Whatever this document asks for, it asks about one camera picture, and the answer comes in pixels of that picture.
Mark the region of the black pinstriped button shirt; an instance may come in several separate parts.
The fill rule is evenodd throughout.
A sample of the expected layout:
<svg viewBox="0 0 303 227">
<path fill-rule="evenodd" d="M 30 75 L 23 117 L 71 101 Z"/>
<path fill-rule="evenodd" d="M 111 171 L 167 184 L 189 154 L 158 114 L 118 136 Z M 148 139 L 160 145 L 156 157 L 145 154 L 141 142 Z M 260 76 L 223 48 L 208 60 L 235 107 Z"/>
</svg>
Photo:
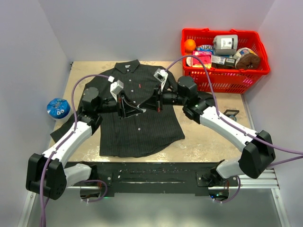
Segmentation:
<svg viewBox="0 0 303 227">
<path fill-rule="evenodd" d="M 135 104 L 149 98 L 158 80 L 153 76 L 159 66 L 141 64 L 138 60 L 116 63 L 103 75 L 113 76 L 124 84 L 125 94 Z M 158 113 L 145 113 L 120 119 L 117 113 L 102 114 L 100 156 L 144 157 L 155 154 L 171 143 L 185 139 L 173 106 Z"/>
</svg>

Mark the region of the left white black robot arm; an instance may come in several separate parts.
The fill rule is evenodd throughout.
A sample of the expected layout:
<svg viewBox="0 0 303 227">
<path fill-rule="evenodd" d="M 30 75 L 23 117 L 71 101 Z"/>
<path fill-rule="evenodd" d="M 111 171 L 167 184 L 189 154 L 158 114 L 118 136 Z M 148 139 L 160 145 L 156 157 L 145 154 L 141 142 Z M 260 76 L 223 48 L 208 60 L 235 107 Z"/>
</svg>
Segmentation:
<svg viewBox="0 0 303 227">
<path fill-rule="evenodd" d="M 28 160 L 26 189 L 56 200 L 67 187 L 84 182 L 94 185 L 98 181 L 95 165 L 80 162 L 66 167 L 72 154 L 100 127 L 103 113 L 118 113 L 121 118 L 145 112 L 129 100 L 122 90 L 116 97 L 102 99 L 97 88 L 86 89 L 77 118 L 71 128 L 41 155 L 34 153 Z"/>
</svg>

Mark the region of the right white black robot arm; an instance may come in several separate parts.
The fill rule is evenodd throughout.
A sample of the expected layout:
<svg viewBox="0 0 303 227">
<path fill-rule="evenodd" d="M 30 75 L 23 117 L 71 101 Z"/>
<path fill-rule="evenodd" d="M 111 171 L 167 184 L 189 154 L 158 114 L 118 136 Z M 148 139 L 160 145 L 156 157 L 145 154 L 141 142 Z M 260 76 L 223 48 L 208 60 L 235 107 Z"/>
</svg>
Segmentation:
<svg viewBox="0 0 303 227">
<path fill-rule="evenodd" d="M 217 132 L 241 152 L 239 158 L 222 160 L 208 170 L 202 176 L 208 183 L 221 186 L 236 175 L 257 179 L 276 158 L 268 132 L 251 130 L 218 112 L 214 98 L 199 92 L 191 77 L 180 77 L 176 91 L 164 91 L 156 86 L 152 96 L 138 106 L 160 112 L 164 105 L 182 106 L 187 118 Z"/>
</svg>

